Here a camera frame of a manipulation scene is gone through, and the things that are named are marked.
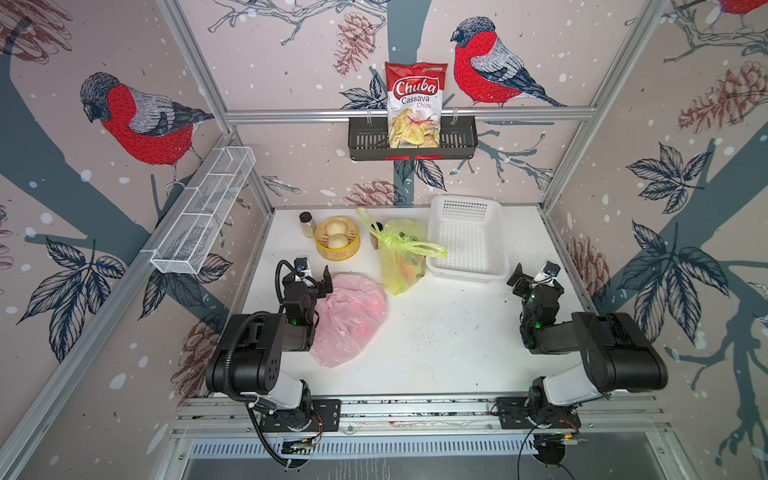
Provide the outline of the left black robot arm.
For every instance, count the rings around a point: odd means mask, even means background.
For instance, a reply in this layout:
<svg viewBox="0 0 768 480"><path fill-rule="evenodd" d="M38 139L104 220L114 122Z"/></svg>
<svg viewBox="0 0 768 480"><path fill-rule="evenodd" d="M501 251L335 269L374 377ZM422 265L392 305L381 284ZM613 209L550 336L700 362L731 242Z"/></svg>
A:
<svg viewBox="0 0 768 480"><path fill-rule="evenodd" d="M279 308L232 315L205 374L206 389L246 404L281 426L299 430L314 414L308 384L281 371L285 352L307 352L320 316L317 302L333 292L328 269L319 280L285 260L275 270Z"/></svg>

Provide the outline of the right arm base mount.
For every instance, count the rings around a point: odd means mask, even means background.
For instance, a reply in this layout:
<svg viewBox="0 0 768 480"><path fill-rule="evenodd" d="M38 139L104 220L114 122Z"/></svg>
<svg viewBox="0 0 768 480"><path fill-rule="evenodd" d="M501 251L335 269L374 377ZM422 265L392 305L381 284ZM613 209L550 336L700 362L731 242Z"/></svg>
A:
<svg viewBox="0 0 768 480"><path fill-rule="evenodd" d="M491 413L503 430L541 428L579 430L581 421L575 406L556 406L546 397L543 377L536 378L528 393L497 397Z"/></svg>

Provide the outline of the peach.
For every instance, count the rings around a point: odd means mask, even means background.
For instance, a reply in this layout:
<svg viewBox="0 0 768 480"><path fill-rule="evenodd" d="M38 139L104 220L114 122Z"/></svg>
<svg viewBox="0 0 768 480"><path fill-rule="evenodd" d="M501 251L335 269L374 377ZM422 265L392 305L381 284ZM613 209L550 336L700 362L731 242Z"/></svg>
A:
<svg viewBox="0 0 768 480"><path fill-rule="evenodd" d="M426 271L425 259L421 256L401 256L398 260L399 280L404 289L411 288Z"/></svg>

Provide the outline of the pink plastic bag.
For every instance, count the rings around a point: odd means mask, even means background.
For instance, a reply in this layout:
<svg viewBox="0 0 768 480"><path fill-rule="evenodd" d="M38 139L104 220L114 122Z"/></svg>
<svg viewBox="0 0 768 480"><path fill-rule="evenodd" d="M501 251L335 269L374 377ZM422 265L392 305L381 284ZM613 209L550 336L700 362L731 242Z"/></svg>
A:
<svg viewBox="0 0 768 480"><path fill-rule="evenodd" d="M333 292L317 301L319 323L310 353L333 369L358 357L384 323L387 296L382 286L355 273L331 277Z"/></svg>

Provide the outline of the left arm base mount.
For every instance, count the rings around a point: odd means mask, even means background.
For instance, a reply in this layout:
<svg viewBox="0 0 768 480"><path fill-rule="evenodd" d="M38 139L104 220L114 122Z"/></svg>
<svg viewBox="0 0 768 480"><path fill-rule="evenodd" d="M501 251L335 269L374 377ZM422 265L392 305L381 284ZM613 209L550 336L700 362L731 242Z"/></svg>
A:
<svg viewBox="0 0 768 480"><path fill-rule="evenodd" d="M258 426L266 433L337 432L341 418L341 400L314 397L306 382L297 408L261 413Z"/></svg>

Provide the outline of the green plastic bag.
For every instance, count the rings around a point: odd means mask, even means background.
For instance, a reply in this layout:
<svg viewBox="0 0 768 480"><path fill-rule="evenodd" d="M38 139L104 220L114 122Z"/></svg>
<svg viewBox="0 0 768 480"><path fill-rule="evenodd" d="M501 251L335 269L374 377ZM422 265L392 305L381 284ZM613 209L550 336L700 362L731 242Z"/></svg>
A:
<svg viewBox="0 0 768 480"><path fill-rule="evenodd" d="M371 224L377 221L365 208L358 207L356 213L371 235ZM428 242L426 227L411 219L398 218L383 223L379 245L381 280L386 292L395 297L410 289L404 289L399 280L398 260L401 256L421 256L425 262L427 258L447 258L447 249Z"/></svg>

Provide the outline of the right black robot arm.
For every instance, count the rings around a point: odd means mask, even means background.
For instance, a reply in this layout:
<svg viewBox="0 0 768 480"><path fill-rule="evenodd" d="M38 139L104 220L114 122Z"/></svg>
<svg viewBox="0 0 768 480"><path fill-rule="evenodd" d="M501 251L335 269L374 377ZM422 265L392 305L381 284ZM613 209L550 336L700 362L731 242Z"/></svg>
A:
<svg viewBox="0 0 768 480"><path fill-rule="evenodd" d="M521 298L519 332L526 349L535 355L577 353L581 363L536 378L522 405L501 407L500 413L536 425L576 426L576 408L585 402L618 390L665 388L667 367L630 315L574 312L569 321L557 321L564 294L557 281L559 272L560 266L550 261L534 276L517 265L507 285Z"/></svg>

